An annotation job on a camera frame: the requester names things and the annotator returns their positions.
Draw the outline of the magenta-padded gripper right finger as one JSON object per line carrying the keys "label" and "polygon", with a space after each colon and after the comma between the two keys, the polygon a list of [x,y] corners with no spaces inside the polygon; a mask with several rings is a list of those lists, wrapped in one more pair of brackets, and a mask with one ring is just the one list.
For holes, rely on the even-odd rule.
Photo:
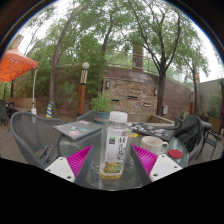
{"label": "magenta-padded gripper right finger", "polygon": [[155,155],[139,146],[131,146],[131,156],[143,185],[166,177],[182,169],[166,154]]}

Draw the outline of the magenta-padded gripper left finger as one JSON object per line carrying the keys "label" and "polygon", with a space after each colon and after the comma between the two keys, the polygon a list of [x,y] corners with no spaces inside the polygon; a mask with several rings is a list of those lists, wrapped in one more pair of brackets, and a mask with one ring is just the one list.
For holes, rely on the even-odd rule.
{"label": "magenta-padded gripper left finger", "polygon": [[90,145],[68,158],[57,158],[46,168],[46,171],[76,185],[83,186],[93,156],[94,146]]}

